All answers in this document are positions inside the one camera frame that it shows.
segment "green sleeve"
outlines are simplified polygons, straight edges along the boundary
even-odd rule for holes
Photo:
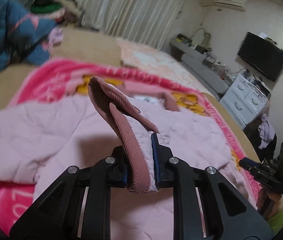
[[[277,234],[283,228],[283,209],[277,215],[268,219],[267,222],[274,231],[274,234]]]

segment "pink fleece blanket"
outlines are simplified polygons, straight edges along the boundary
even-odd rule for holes
[[[146,90],[157,88],[162,93],[173,95],[178,99],[179,105],[190,106],[190,110],[199,111],[202,115],[209,115],[213,118],[222,129],[237,160],[245,156],[237,138],[205,96],[170,80],[136,69],[114,68],[65,59],[50,61],[26,78],[19,92],[12,99],[10,106],[27,101],[59,101],[64,96],[79,91],[83,83],[85,84],[85,79],[93,75],[101,76],[115,86],[122,86],[121,88],[128,92],[134,90],[134,85],[141,84]],[[194,97],[196,103],[187,104],[187,100],[191,101]],[[247,182],[250,195],[256,201],[259,185],[243,170],[240,173]],[[34,186],[0,182],[0,227],[5,233],[9,232],[13,223],[31,204],[33,190]]]

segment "clothing pile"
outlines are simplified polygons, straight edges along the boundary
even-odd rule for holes
[[[254,147],[260,162],[274,158],[277,135],[266,114],[249,123],[244,133]]]
[[[55,20],[60,26],[76,27],[82,11],[73,0],[35,0],[31,12],[40,18]]]
[[[46,40],[56,22],[39,19],[14,0],[0,0],[0,71],[11,62],[41,65],[49,60]]]

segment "white cabinet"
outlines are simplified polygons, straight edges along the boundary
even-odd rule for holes
[[[243,130],[268,104],[268,99],[242,75],[238,75],[219,101]]]

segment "purple cloth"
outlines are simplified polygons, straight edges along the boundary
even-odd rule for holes
[[[261,143],[259,145],[259,149],[264,149],[268,146],[268,144],[274,139],[275,137],[275,129],[269,123],[268,117],[266,114],[261,116],[262,123],[258,126],[259,136],[261,138]]]
[[[62,43],[64,38],[64,34],[63,34],[63,29],[55,27],[52,29],[52,31],[50,32],[48,39],[49,39],[49,45],[53,46],[53,45],[57,45]]]

